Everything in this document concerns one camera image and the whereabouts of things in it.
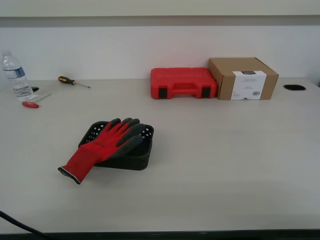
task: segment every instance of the white label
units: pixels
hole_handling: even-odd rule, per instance
[[[233,71],[235,80],[231,100],[261,97],[267,75],[263,71]]]

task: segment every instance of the black basket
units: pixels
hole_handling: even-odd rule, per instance
[[[83,144],[93,141],[99,133],[108,124],[108,121],[98,121],[89,128],[78,147]],[[154,128],[145,124],[145,130],[140,133],[143,137],[143,142],[135,149],[128,152],[125,156],[118,158],[109,158],[108,161],[103,161],[95,164],[97,167],[113,168],[113,169],[127,169],[140,171],[145,169],[149,163],[149,157],[152,147],[152,137],[154,135]]]

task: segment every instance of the water bottle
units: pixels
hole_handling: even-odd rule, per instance
[[[6,77],[13,84],[14,95],[20,101],[30,101],[35,97],[32,88],[28,85],[26,74],[18,59],[10,51],[2,51],[1,67]]]

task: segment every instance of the screwdriver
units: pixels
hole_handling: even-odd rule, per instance
[[[27,108],[37,109],[37,108],[39,107],[39,105],[36,104],[36,102],[39,102],[40,100],[42,100],[42,99],[44,99],[44,98],[46,98],[46,97],[49,97],[50,95],[51,95],[51,93],[49,93],[48,95],[45,95],[45,96],[39,98],[37,101],[34,101],[34,102],[32,102],[32,101],[23,101],[23,102],[22,102],[22,105],[25,106],[25,107],[27,107]]]
[[[70,78],[67,78],[65,76],[58,77],[58,80],[63,84],[71,84],[71,85],[75,85],[76,84],[75,80],[71,80]],[[83,85],[83,84],[80,84],[80,83],[77,83],[77,84],[80,85],[80,86],[89,88],[89,89],[91,88],[90,86],[86,86],[86,85]]]

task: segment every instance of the red case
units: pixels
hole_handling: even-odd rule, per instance
[[[172,99],[174,95],[214,98],[218,85],[205,67],[154,68],[151,70],[151,96]]]

